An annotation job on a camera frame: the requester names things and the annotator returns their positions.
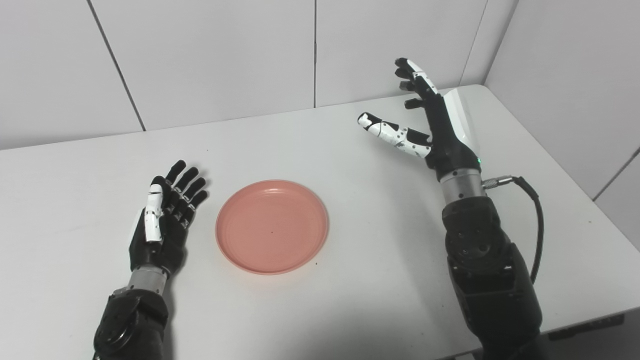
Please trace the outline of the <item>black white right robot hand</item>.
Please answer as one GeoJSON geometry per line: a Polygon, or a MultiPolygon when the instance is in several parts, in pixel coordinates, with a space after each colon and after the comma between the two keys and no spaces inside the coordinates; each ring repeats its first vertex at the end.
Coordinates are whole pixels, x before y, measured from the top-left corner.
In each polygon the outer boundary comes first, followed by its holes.
{"type": "Polygon", "coordinates": [[[480,173],[482,162],[473,148],[456,132],[454,116],[448,108],[445,95],[412,60],[399,57],[394,64],[394,73],[401,79],[399,88],[417,95],[416,98],[405,100],[405,109],[423,109],[430,133],[402,127],[370,112],[362,112],[357,123],[366,132],[394,148],[423,158],[427,167],[435,171],[437,180],[464,169],[480,173]]]}

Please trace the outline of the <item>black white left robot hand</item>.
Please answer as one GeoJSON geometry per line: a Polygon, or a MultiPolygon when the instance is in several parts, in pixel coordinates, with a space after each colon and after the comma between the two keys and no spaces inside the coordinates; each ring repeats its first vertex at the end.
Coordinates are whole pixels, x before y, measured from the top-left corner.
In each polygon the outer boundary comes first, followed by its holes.
{"type": "Polygon", "coordinates": [[[209,196],[206,184],[182,159],[153,178],[129,246],[131,271],[151,266],[171,276],[183,266],[189,227],[209,196]]]}

